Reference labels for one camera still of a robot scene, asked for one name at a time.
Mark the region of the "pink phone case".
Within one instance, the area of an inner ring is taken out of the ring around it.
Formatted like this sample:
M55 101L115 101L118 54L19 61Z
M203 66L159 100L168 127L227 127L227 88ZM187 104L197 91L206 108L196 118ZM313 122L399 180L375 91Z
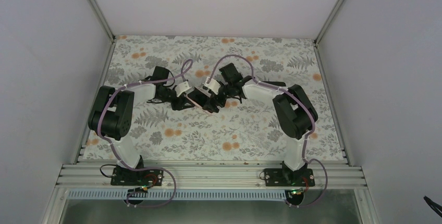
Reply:
M198 109L200 109L200 110L202 110L203 112L205 112L206 114L209 114L209 115L211 115L212 113L211 112L209 112L209 111L207 111L206 109L203 109L203 107L200 105L200 104L198 104L196 101L194 101L193 99L191 99L190 97L189 97L189 95L186 95L186 98L196 107L196 108L198 108Z

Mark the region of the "black smartphone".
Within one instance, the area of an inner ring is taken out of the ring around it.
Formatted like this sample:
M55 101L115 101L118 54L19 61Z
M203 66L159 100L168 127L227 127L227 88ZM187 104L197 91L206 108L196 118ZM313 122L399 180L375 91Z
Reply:
M189 97L191 99L193 99L194 101L196 101L198 104L200 104L201 106L204 105L204 103L207 101L207 99L209 98L208 95L206 95L205 93L203 93L201 90L199 90L198 88L194 88L194 90L190 93L188 93L187 95L189 95Z

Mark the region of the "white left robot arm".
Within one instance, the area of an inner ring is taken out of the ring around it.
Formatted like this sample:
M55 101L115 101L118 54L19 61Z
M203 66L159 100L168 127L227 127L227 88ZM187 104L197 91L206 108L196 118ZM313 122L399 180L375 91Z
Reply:
M133 107L144 103L169 103L173 110L194 107L188 99L192 87L188 80L175 84L170 70L156 66L151 76L120 88L103 85L95 97L88 127L107 141L117 158L117 166L126 169L124 177L133 185L145 178L141 155L128 135Z

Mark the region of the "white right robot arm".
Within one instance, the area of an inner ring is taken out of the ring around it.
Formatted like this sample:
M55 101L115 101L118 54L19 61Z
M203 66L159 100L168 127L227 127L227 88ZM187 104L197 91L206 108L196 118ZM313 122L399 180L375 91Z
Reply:
M230 63L219 69L224 81L207 77L203 88L210 94L203 109L217 113L226 100L254 99L273 105L279 126L288 137L286 156L282 162L282 178L285 184L295 186L302 180L308 168L305 156L308 135L314 132L318 114L303 88L297 84L287 87L283 82L260 81L254 76L244 77Z

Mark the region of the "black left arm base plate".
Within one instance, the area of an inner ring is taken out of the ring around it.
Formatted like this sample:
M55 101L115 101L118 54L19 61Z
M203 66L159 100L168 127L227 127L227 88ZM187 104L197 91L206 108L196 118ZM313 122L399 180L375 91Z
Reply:
M110 184L113 186L161 186L164 172L158 169L132 171L117 166L113 170Z

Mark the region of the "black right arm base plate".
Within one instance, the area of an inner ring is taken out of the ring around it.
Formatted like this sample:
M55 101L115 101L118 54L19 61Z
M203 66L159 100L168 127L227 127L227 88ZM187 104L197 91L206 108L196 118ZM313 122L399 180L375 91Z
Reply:
M267 187L297 187L315 186L315 176L312 169L300 169L297 171L282 168L266 168L260 177Z

